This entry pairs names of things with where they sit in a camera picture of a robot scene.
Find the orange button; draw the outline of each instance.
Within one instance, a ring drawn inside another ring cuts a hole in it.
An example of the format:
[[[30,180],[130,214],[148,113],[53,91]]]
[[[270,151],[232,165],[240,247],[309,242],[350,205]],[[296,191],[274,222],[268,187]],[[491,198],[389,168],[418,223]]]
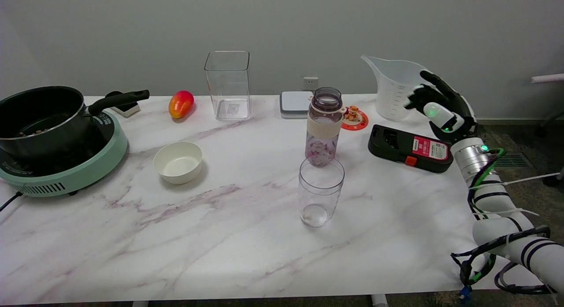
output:
[[[416,162],[417,158],[414,158],[413,156],[407,156],[407,158],[405,159],[405,164],[408,166],[415,166]]]

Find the electrical outlet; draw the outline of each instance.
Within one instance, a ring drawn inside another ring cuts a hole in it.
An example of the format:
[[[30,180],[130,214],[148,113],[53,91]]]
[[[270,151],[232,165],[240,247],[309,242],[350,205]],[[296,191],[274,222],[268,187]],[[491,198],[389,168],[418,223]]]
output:
[[[317,90],[319,88],[319,78],[317,77],[304,77],[304,90]]]

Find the plastic measuring cup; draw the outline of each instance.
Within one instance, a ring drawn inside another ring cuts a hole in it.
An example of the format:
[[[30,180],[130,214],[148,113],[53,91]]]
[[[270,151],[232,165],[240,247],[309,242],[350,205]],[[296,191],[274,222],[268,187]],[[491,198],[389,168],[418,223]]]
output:
[[[416,86],[429,84],[419,76],[421,70],[427,69],[407,60],[386,60],[367,55],[360,58],[372,68],[378,82],[378,114],[391,121],[407,118],[409,111],[403,105]]]

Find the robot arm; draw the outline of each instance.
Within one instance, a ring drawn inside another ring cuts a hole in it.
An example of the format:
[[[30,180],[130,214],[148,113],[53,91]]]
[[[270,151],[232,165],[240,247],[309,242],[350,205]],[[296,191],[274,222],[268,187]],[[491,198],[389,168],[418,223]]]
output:
[[[435,136],[452,144],[451,153],[468,187],[476,186],[477,182],[501,183],[499,175],[491,167],[490,151],[476,136],[478,124],[467,100],[431,72],[422,71],[421,78],[434,88],[428,85],[415,88],[405,108],[415,109],[427,116]],[[469,276],[471,270],[475,269],[471,266],[473,259],[482,253],[489,253],[509,259],[513,266],[523,265],[547,285],[543,290],[539,287],[532,290],[533,287],[505,285],[502,275],[498,274],[496,285],[500,289],[513,293],[526,289],[530,289],[528,293],[546,293],[544,289],[547,289],[548,292],[564,295],[564,247],[548,239],[549,235],[538,236],[541,233],[536,233],[538,231],[532,223],[515,207],[505,187],[488,185],[471,189],[468,199],[477,219],[473,226],[473,237],[479,246],[473,251],[453,255],[471,257],[461,264],[461,281],[465,287],[472,284]],[[491,261],[495,259],[487,260],[486,265],[493,265]],[[513,266],[507,265],[502,272]],[[484,269],[487,273],[491,266]],[[475,282],[479,278],[477,274],[474,276]]]

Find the black pot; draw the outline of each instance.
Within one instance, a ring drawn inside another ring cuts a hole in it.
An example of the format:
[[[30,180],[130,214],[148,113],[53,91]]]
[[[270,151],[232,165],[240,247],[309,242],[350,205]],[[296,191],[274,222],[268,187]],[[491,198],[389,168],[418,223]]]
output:
[[[0,148],[16,160],[67,154],[88,140],[92,116],[109,107],[149,98],[149,90],[128,92],[84,105],[73,88],[49,86],[20,92],[0,101]]]

